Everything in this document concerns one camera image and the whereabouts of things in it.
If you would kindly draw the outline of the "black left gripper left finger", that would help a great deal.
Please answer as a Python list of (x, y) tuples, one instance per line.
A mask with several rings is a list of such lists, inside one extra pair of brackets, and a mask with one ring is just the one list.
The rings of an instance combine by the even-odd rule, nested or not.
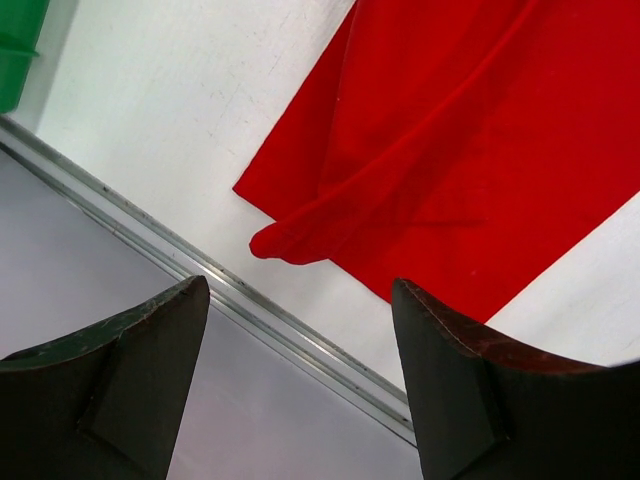
[(2, 359), (2, 478), (166, 478), (208, 310), (192, 276)]

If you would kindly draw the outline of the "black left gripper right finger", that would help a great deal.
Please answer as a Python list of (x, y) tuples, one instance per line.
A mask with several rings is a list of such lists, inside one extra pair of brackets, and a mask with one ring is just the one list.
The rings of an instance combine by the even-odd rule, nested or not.
[(639, 366), (522, 343), (398, 279), (392, 315), (427, 479), (635, 479)]

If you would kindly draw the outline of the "red trousers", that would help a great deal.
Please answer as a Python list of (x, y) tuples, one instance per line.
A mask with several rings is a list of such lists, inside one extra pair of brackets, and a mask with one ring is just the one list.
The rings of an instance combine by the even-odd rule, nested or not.
[(639, 190), (639, 5), (357, 1), (234, 189), (255, 256), (487, 321)]

